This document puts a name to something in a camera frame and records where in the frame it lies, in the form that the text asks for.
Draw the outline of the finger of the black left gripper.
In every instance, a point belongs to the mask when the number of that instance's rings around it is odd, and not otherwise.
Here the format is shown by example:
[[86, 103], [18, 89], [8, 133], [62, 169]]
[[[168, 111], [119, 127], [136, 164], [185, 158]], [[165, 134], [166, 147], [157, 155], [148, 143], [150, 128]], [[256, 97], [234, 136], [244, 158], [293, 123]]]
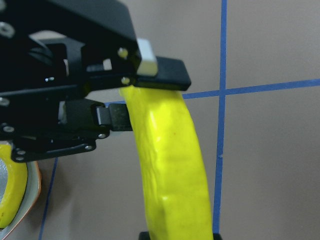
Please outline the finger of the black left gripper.
[[137, 70], [133, 76], [121, 79], [123, 86], [186, 91], [191, 79], [184, 62], [180, 59], [160, 57], [154, 54], [152, 45], [145, 38], [137, 39]]

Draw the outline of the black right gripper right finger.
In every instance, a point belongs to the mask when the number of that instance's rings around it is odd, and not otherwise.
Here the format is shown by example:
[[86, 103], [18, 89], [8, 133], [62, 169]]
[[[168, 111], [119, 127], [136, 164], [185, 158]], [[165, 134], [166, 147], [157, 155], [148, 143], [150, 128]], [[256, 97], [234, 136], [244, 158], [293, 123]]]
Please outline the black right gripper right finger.
[[213, 233], [213, 239], [214, 240], [222, 240], [222, 237], [219, 233]]

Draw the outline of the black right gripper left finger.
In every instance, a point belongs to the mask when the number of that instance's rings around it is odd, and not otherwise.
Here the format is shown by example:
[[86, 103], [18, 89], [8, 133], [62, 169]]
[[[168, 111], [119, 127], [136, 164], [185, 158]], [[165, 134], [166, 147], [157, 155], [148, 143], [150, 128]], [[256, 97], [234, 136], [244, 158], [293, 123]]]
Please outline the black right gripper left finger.
[[150, 240], [150, 234], [148, 231], [143, 231], [139, 233], [138, 240]]

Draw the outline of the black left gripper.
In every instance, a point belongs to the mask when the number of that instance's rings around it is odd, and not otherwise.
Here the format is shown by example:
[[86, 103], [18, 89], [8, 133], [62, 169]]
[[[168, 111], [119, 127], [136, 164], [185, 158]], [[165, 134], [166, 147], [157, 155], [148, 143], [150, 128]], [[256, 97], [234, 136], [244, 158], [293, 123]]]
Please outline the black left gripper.
[[91, 152], [132, 130], [126, 104], [87, 99], [133, 82], [140, 59], [118, 0], [0, 3], [0, 138], [18, 163]]

